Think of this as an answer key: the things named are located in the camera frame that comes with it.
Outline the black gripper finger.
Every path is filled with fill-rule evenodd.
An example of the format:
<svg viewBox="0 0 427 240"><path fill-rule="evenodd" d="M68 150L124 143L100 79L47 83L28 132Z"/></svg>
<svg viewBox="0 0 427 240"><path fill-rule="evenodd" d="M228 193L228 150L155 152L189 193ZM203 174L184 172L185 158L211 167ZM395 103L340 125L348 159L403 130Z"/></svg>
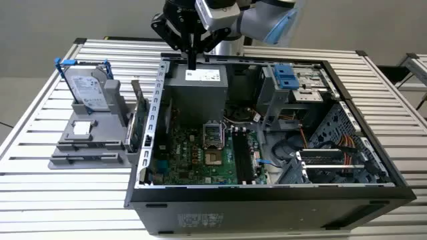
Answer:
<svg viewBox="0 0 427 240"><path fill-rule="evenodd" d="M180 50L187 56L187 69L192 69L192 46L191 46L191 35L185 29L184 19L177 20L177 31L176 34L172 28L168 26L168 19L163 13L157 13L151 21L151 28L157 33L160 38L165 41L173 50Z"/></svg>
<svg viewBox="0 0 427 240"><path fill-rule="evenodd" d="M209 52L216 47L216 45L227 38L229 33L231 33L229 29L217 29L203 40L201 40L201 35L197 32L193 34L193 44L192 44L192 50L191 50L191 69L192 70L196 69L197 54Z"/></svg>

